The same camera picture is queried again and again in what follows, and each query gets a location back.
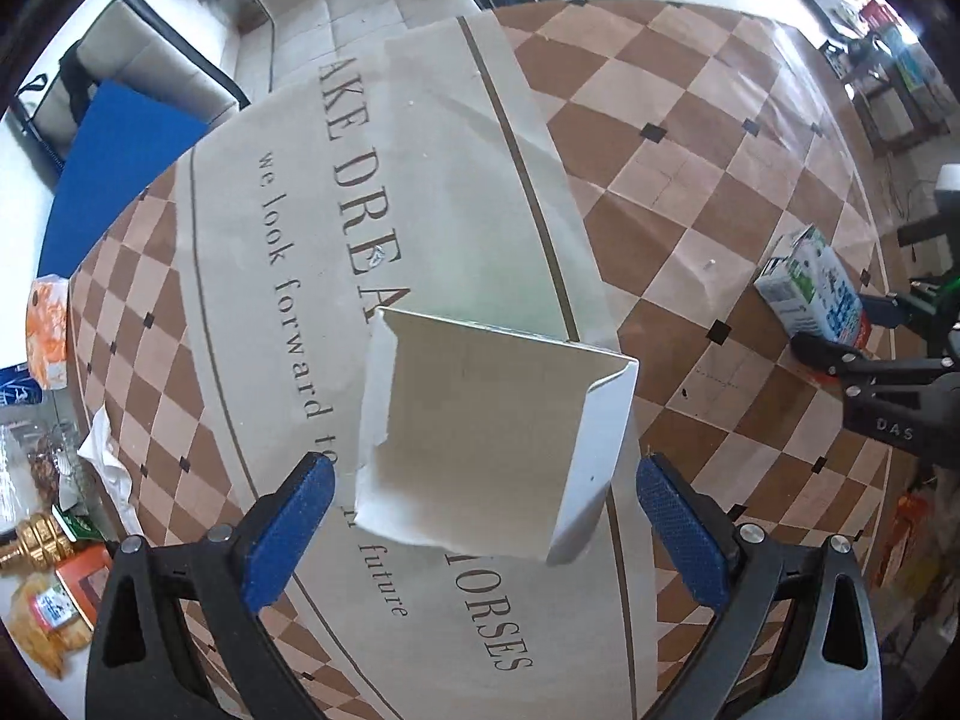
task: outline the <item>small carton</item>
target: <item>small carton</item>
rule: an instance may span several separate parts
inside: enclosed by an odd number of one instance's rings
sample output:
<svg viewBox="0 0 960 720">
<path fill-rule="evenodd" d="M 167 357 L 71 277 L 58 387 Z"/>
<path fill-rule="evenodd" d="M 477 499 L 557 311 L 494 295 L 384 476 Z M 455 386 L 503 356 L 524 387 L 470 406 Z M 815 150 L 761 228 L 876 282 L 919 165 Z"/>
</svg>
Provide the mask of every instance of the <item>small carton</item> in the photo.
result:
<svg viewBox="0 0 960 720">
<path fill-rule="evenodd" d="M 573 560 L 613 478 L 637 360 L 394 309 L 371 331 L 355 524 L 464 555 Z"/>
<path fill-rule="evenodd" d="M 847 346 L 867 343 L 870 322 L 860 296 L 813 225 L 776 242 L 754 286 L 791 338 L 808 332 Z"/>
</svg>

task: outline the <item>small black square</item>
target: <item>small black square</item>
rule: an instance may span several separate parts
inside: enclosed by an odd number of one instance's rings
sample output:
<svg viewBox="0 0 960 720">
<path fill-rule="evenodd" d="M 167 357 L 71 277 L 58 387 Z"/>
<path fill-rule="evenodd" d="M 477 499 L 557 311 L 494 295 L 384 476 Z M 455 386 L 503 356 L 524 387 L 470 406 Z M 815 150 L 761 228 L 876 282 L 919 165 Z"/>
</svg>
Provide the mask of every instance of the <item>small black square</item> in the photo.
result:
<svg viewBox="0 0 960 720">
<path fill-rule="evenodd" d="M 713 327 L 707 331 L 707 338 L 717 344 L 717 346 L 723 346 L 723 342 L 726 341 L 727 336 L 730 334 L 731 327 L 726 324 L 726 322 L 720 322 L 717 319 L 713 323 Z"/>
<path fill-rule="evenodd" d="M 640 135 L 642 135 L 648 141 L 659 143 L 664 139 L 666 130 L 663 127 L 657 127 L 656 124 L 650 124 L 650 122 L 647 122 L 643 126 L 643 129 L 640 130 Z"/>
</svg>

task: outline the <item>table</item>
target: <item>table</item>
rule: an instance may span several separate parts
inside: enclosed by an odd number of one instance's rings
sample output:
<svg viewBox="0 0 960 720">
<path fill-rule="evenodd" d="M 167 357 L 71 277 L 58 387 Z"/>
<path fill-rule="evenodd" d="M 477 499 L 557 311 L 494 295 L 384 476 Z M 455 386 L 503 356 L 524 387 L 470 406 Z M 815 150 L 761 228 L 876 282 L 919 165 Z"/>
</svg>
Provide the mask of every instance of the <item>table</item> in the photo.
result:
<svg viewBox="0 0 960 720">
<path fill-rule="evenodd" d="M 664 452 L 736 522 L 793 543 L 843 533 L 864 565 L 889 451 L 841 429 L 837 392 L 791 359 L 749 284 L 768 242 L 813 223 L 863 290 L 888 289 L 862 130 L 842 88 L 824 85 L 822 57 L 793 28 L 697 5 L 552 1 L 494 15 L 568 175 L 619 345 L 641 360 L 641 448 Z M 175 266 L 187 224 L 175 180 L 168 170 L 128 207 L 71 293 L 75 398 L 85 415 L 106 404 L 155 544 L 235 521 L 243 501 L 206 418 L 201 339 Z M 889 358 L 893 347 L 875 328 L 868 351 Z M 637 635 L 656 639 L 656 663 L 631 660 L 634 717 L 710 619 L 656 541 L 646 571 L 656 621 Z M 187 611 L 212 678 L 233 694 Z M 744 677 L 768 661 L 784 613 L 774 609 Z M 331 718 L 383 714 L 374 704 L 387 698 L 335 667 L 289 597 L 261 616 Z"/>
</svg>

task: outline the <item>screw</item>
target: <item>screw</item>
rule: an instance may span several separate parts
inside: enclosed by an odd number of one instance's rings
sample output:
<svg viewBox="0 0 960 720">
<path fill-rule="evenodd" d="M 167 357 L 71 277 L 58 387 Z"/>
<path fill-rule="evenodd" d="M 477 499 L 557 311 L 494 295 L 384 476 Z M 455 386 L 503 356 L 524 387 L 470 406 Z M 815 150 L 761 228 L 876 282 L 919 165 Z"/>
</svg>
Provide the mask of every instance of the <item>screw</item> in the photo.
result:
<svg viewBox="0 0 960 720">
<path fill-rule="evenodd" d="M 838 533 L 836 536 L 830 537 L 830 547 L 844 555 L 851 550 L 850 542 L 847 541 L 846 536 L 840 536 Z"/>
<path fill-rule="evenodd" d="M 740 527 L 740 537 L 748 543 L 758 544 L 760 541 L 763 541 L 766 536 L 766 533 L 763 533 L 763 528 L 752 522 L 748 522 L 746 525 L 741 525 Z"/>
<path fill-rule="evenodd" d="M 215 544 L 227 541 L 231 536 L 233 536 L 233 528 L 227 525 L 226 522 L 214 525 L 206 532 L 208 541 L 213 541 Z"/>
<path fill-rule="evenodd" d="M 120 544 L 120 551 L 125 555 L 133 555 L 134 552 L 140 551 L 140 546 L 143 544 L 143 539 L 140 536 L 127 536 L 123 539 L 123 543 Z"/>
</svg>

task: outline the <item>checkered tablecloth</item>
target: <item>checkered tablecloth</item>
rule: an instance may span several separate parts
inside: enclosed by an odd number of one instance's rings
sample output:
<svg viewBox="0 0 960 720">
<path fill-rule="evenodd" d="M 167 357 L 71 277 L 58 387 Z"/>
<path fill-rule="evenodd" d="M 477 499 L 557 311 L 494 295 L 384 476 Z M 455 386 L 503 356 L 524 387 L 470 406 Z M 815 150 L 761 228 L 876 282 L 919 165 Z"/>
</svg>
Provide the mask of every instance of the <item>checkered tablecloth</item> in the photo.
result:
<svg viewBox="0 0 960 720">
<path fill-rule="evenodd" d="M 635 418 L 737 522 L 790 543 L 830 533 L 861 561 L 888 451 L 841 429 L 836 391 L 803 373 L 750 286 L 779 234 L 814 223 L 870 293 L 886 290 L 856 166 L 792 28 L 661 1 L 522 5 L 496 12 L 568 172 L 622 349 L 642 362 Z M 241 515 L 205 424 L 173 266 L 173 169 L 112 225 L 71 284 L 75 398 L 106 404 L 136 509 L 155 544 L 193 541 Z M 868 349 L 891 356 L 890 334 Z M 655 544 L 659 683 L 710 612 Z M 195 607 L 190 630 L 224 689 Z M 773 651 L 773 610 L 744 676 Z M 329 665 L 284 598 L 262 619 L 317 703 L 337 718 L 377 713 Z"/>
</svg>

